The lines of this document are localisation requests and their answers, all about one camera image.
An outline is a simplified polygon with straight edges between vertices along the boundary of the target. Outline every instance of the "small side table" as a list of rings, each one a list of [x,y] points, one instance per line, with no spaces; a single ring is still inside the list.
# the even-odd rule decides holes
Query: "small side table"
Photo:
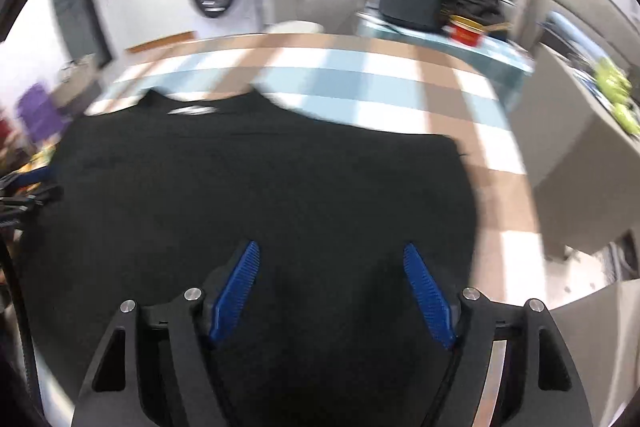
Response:
[[[358,35],[406,42],[444,52],[464,60],[491,82],[502,107],[509,112],[516,104],[524,80],[531,75],[534,61],[508,42],[482,37],[476,48],[447,36],[395,26],[382,19],[377,9],[358,13]]]

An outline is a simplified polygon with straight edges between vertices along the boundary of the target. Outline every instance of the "black t-shirt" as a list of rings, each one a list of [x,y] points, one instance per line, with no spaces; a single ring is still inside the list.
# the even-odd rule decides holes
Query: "black t-shirt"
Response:
[[[402,249],[446,291],[465,286],[476,209],[452,140],[315,120],[256,90],[151,90],[71,124],[51,166],[65,196],[20,263],[34,341],[73,400],[122,301],[167,302],[248,239],[260,272],[217,350],[242,425],[419,425],[449,353]]]

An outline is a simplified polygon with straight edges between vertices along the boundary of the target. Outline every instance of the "silver bolt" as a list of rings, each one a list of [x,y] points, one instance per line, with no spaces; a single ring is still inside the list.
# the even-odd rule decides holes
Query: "silver bolt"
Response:
[[[535,312],[541,312],[543,309],[545,309],[545,305],[538,299],[531,299],[529,301],[529,307]]]
[[[184,293],[184,298],[188,301],[197,301],[202,295],[202,290],[200,288],[189,288]]]
[[[480,292],[475,288],[465,288],[462,290],[462,296],[470,301],[477,301],[480,298]]]
[[[133,311],[133,308],[135,307],[136,307],[136,302],[132,301],[131,299],[128,299],[120,305],[120,311],[122,313],[129,313],[130,311]]]

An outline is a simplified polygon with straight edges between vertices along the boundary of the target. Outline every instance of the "checkered tablecloth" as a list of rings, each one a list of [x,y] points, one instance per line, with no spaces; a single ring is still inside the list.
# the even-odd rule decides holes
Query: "checkered tablecloth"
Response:
[[[489,298],[545,299],[542,241],[520,152],[494,90],[458,58],[348,36],[270,34],[191,41],[129,68],[88,110],[136,103],[156,87],[179,100],[225,98],[250,84],[322,120],[453,137],[476,190],[471,282]]]

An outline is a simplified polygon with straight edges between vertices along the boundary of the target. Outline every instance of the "purple object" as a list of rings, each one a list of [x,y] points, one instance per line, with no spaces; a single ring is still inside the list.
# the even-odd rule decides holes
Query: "purple object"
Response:
[[[20,97],[15,110],[34,143],[40,143],[65,128],[65,123],[41,84],[33,84]]]

